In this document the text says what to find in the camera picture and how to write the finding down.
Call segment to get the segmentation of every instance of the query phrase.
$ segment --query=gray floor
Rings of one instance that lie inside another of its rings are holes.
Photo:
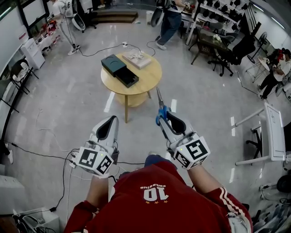
[[[159,28],[146,25],[145,13],[139,14],[141,24],[100,24],[96,30],[89,28],[84,34],[77,32],[77,41],[83,53],[93,54],[127,41],[152,54],[153,50],[146,47],[146,43],[159,35]],[[217,67],[213,72],[213,66],[207,64],[208,58],[204,55],[191,65],[191,59],[198,49],[194,46],[188,51],[184,40],[178,35],[167,43],[167,47],[167,51],[156,49],[155,55],[163,70],[159,88],[165,104],[170,106],[172,99],[177,100],[176,111],[191,121],[211,150],[211,155],[204,162],[205,168],[241,202],[250,204],[250,212],[254,214],[267,203],[259,201],[261,193],[258,187],[266,182],[277,182],[283,169],[281,162],[235,166],[236,161],[250,159],[255,153],[255,148],[246,145],[245,141],[254,139],[250,128],[258,123],[258,119],[235,128],[233,136],[231,117],[239,121],[263,106],[255,94],[241,87],[238,79],[239,75],[243,85],[255,90],[256,83],[252,84],[245,72],[252,63],[244,58],[240,66],[232,66],[238,74],[230,77],[226,71],[220,77],[220,68]],[[6,139],[26,150],[65,157],[67,153],[61,150],[83,146],[95,124],[107,116],[116,115],[120,120],[120,162],[144,162],[149,151],[165,155],[166,141],[155,124],[158,111],[155,90],[152,91],[152,99],[139,107],[130,108],[128,124],[124,123],[124,107],[116,100],[113,100],[109,112],[104,112],[110,91],[100,78],[100,60],[125,49],[119,46],[91,57],[83,57],[81,53],[67,56],[68,50],[67,44],[58,44],[37,71],[40,79],[30,79],[27,85],[30,94],[22,96],[17,107],[20,113],[13,114]],[[285,96],[276,97],[272,94],[268,101],[281,111],[284,125],[289,123],[291,105]],[[62,195],[63,161],[36,156],[16,148],[14,159],[13,165],[9,165],[7,159],[4,161],[7,175],[16,177],[25,186],[29,208],[55,206]],[[140,166],[122,164],[121,167],[134,171]],[[67,166],[65,170],[65,197],[56,211],[62,225],[66,223],[67,215],[69,168]],[[185,170],[178,170],[189,183]],[[111,174],[115,175],[116,172],[117,167],[113,166]],[[73,175],[83,179],[91,177],[80,168],[74,169]],[[71,177],[69,214],[78,202],[85,199],[89,184],[89,181]]]

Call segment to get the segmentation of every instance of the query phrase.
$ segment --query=white desk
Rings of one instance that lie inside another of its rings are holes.
[[[271,161],[284,161],[286,158],[285,138],[281,113],[273,106],[264,103],[263,108],[236,123],[235,126],[239,126],[256,115],[259,115],[261,120],[260,127],[262,133],[263,155],[261,158],[236,162],[236,165],[251,164],[268,159]]]

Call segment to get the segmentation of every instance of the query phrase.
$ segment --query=red shirt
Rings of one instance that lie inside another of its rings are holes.
[[[65,233],[230,233],[228,216],[244,215],[246,208],[225,188],[201,195],[187,186],[168,162],[124,175],[114,186],[115,194],[99,213],[88,202],[79,203]]]

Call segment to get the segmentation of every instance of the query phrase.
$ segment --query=jeans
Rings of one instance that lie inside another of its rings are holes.
[[[270,92],[272,91],[273,87],[276,86],[279,82],[277,81],[277,79],[274,77],[274,74],[269,74],[264,81],[262,82],[260,88],[264,89],[264,93],[262,95],[262,97],[264,99],[266,99],[268,97],[268,95],[270,94]]]
[[[152,164],[155,164],[155,163],[158,163],[158,162],[169,162],[171,164],[173,164],[170,160],[168,159],[165,159],[163,158],[162,156],[160,155],[149,155],[146,160],[145,160],[145,166],[144,167],[147,167],[147,166],[150,166]],[[121,177],[123,177],[124,175],[128,174],[130,172],[124,172],[122,173],[120,176],[119,176],[119,179]]]
[[[161,38],[157,43],[163,46],[169,39],[174,35],[174,33],[179,29],[182,22],[182,16],[178,12],[167,11],[164,17],[164,21],[161,27]]]

